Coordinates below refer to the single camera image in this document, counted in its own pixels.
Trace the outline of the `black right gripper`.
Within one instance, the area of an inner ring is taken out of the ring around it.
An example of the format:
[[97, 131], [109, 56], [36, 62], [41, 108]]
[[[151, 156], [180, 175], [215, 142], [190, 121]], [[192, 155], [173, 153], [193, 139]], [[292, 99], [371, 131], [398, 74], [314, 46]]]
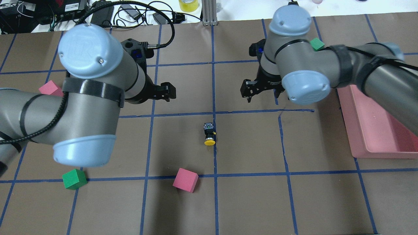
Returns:
[[245, 98], [247, 102], [250, 103], [253, 96], [266, 90], [274, 90], [275, 99], [278, 99], [285, 91], [281, 83], [281, 76], [267, 72], [261, 65], [261, 62], [259, 62], [256, 79], [254, 81], [244, 79], [240, 88], [240, 93], [242, 98]]

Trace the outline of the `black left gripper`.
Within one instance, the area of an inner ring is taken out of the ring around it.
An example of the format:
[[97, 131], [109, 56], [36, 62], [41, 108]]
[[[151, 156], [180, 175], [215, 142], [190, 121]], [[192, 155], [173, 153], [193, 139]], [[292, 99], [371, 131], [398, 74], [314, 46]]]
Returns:
[[176, 88], [170, 82], [155, 85], [148, 75], [142, 73], [137, 76], [130, 89], [124, 93], [124, 100], [131, 104], [141, 104], [149, 99], [170, 102], [176, 98]]

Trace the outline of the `pink cube near left arm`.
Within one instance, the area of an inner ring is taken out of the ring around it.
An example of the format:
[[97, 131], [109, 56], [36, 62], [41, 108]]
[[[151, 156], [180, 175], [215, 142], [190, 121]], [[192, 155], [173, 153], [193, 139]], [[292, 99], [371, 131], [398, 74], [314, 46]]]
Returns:
[[57, 97], [63, 97], [64, 93], [60, 86], [58, 86], [54, 81], [48, 81], [43, 86], [41, 86], [38, 91], [43, 95], [52, 95]]

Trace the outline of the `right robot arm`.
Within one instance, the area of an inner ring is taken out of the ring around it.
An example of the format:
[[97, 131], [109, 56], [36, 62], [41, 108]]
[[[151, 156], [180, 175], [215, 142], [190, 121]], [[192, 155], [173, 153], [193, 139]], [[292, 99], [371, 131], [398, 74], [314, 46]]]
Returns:
[[307, 38], [312, 18], [297, 4], [278, 8], [266, 39], [253, 43], [258, 59], [254, 81], [245, 79], [240, 93], [248, 102], [260, 92], [286, 92], [298, 105], [316, 103], [331, 89], [355, 85], [414, 134], [418, 132], [417, 67], [406, 64], [395, 43], [357, 47], [331, 45], [315, 50]]

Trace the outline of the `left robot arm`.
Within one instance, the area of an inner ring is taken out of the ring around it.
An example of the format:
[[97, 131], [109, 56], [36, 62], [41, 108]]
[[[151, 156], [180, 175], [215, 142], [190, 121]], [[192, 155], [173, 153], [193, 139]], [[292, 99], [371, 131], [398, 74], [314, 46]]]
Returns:
[[29, 142], [53, 147], [55, 162], [102, 167], [111, 157], [119, 114], [125, 102], [176, 98], [169, 82], [156, 85], [146, 60], [164, 44], [133, 39], [119, 42], [94, 24], [65, 33], [57, 55], [67, 71], [62, 96], [1, 88], [1, 175]]

